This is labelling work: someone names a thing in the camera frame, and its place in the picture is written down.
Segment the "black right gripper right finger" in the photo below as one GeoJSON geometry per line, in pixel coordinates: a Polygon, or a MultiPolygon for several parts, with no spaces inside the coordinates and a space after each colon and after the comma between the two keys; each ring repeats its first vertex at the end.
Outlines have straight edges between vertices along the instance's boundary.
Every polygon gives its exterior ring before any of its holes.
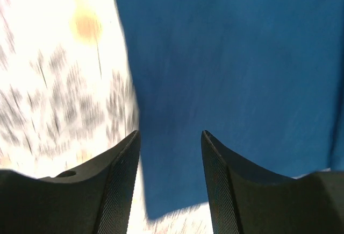
{"type": "Polygon", "coordinates": [[[343,233],[343,172],[293,179],[249,161],[208,131],[201,143],[214,233],[343,233]]]}

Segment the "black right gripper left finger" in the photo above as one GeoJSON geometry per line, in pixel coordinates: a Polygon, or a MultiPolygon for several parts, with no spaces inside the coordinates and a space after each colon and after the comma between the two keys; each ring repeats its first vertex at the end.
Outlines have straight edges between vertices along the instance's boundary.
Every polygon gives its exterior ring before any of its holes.
{"type": "Polygon", "coordinates": [[[1,233],[125,233],[140,133],[54,178],[1,171],[1,233]]]}

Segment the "blue printed t shirt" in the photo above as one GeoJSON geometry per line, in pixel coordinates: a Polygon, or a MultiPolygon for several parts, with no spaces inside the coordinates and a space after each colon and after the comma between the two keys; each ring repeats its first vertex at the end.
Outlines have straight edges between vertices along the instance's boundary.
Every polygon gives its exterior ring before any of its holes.
{"type": "Polygon", "coordinates": [[[200,137],[289,177],[343,169],[343,0],[117,0],[150,219],[207,200],[200,137]]]}

